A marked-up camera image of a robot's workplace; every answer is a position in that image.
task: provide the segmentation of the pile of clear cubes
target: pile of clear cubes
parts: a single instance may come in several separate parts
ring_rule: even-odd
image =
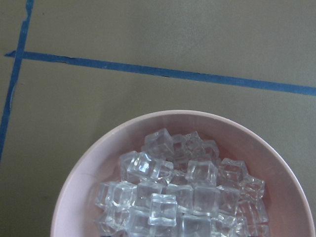
[[[265,182],[244,161],[221,160],[197,132],[145,137],[119,157],[121,182],[101,183],[102,237],[269,237]]]

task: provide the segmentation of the blue painter's tape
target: blue painter's tape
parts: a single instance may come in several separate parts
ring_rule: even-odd
[[[7,57],[14,57],[14,55],[15,55],[15,52],[6,54]],[[44,61],[44,62],[67,63],[70,65],[99,68],[99,69],[106,69],[106,70],[115,70],[115,71],[121,71],[121,72],[139,73],[139,74],[147,74],[147,75],[187,79],[187,80],[196,80],[196,81],[212,82],[212,83],[218,83],[218,84],[235,85],[235,86],[243,86],[243,87],[250,87],[250,88],[256,88],[256,89],[274,90],[274,91],[282,91],[282,92],[290,92],[290,93],[316,96],[316,87],[310,87],[310,86],[277,83],[277,82],[270,82],[270,81],[263,81],[263,80],[225,77],[225,76],[219,76],[219,75],[201,74],[201,73],[194,73],[194,72],[138,66],[138,65],[123,64],[123,63],[114,63],[114,62],[99,61],[99,60],[84,59],[84,58],[70,58],[70,57],[65,57],[65,56],[57,56],[57,55],[44,54],[44,53],[24,52],[23,58],[30,59],[30,60]]]
[[[1,125],[0,125],[0,161],[1,161],[1,155],[4,148],[6,131],[9,124],[9,118],[10,118],[10,113],[11,113],[11,102],[12,102],[12,98],[14,94],[14,89],[19,78],[20,68],[22,64],[25,43],[26,43],[26,38],[28,35],[30,19],[31,19],[31,14],[32,14],[32,9],[33,9],[33,3],[34,3],[34,0],[27,0],[26,2],[25,9],[27,12],[27,17],[22,23],[18,46],[16,49],[16,53],[14,54],[15,59],[14,59],[11,79],[9,83],[8,92],[6,95],[6,100],[4,104]]]

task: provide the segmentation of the pink bowl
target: pink bowl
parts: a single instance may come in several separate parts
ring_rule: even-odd
[[[244,160],[251,175],[266,181],[264,203],[272,237],[315,237],[311,210],[295,175],[281,156],[247,128],[226,118],[173,110],[134,118],[101,137],[77,162],[59,195],[52,237],[99,237],[94,219],[98,184],[119,180],[119,155],[140,150],[144,137],[161,128],[171,135],[198,131],[216,140],[220,157]]]

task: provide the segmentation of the bowl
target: bowl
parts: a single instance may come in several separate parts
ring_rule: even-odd
[[[249,173],[266,182],[263,201],[272,237],[315,237],[304,192],[282,157],[247,128],[220,116],[173,110],[147,114],[114,128],[94,143],[70,172],[56,203],[51,237],[99,237],[94,205],[100,182],[119,181],[119,156],[140,151],[144,137],[161,128],[171,135],[198,131],[214,139],[220,157],[244,160]]]

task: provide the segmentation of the blue tape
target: blue tape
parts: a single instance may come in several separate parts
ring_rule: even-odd
[[[6,100],[4,104],[1,125],[0,125],[0,161],[1,161],[1,156],[2,156],[2,152],[4,148],[4,141],[5,141],[5,136],[6,136],[6,132],[7,132],[8,124],[9,124],[9,118],[11,114],[12,98],[13,98],[16,83],[19,78],[20,68],[22,64],[25,43],[26,43],[26,38],[28,35],[30,19],[31,19],[31,14],[32,14],[32,9],[33,9],[33,3],[34,3],[34,0],[27,0],[26,2],[25,9],[27,12],[27,17],[22,22],[19,42],[16,48],[16,53],[14,54],[15,59],[14,59],[11,79],[9,83],[8,92],[6,95]]]
[[[14,51],[6,54],[7,57],[14,57],[14,55],[15,55]],[[316,87],[310,87],[310,86],[277,83],[277,82],[270,82],[270,81],[263,81],[263,80],[233,78],[233,77],[225,77],[225,76],[219,76],[219,75],[201,74],[201,73],[138,66],[138,65],[123,64],[123,63],[113,63],[113,62],[84,59],[84,58],[70,58],[70,57],[65,57],[65,56],[56,56],[56,55],[44,54],[44,53],[24,52],[23,58],[30,59],[30,60],[44,61],[44,62],[67,63],[70,65],[99,68],[99,69],[106,69],[106,70],[115,70],[115,71],[121,71],[121,72],[139,73],[139,74],[147,74],[147,75],[187,79],[187,80],[196,80],[196,81],[212,82],[212,83],[218,83],[218,84],[235,85],[235,86],[243,86],[243,87],[250,87],[250,88],[256,88],[256,89],[274,90],[274,91],[282,91],[282,92],[290,92],[290,93],[316,96]]]

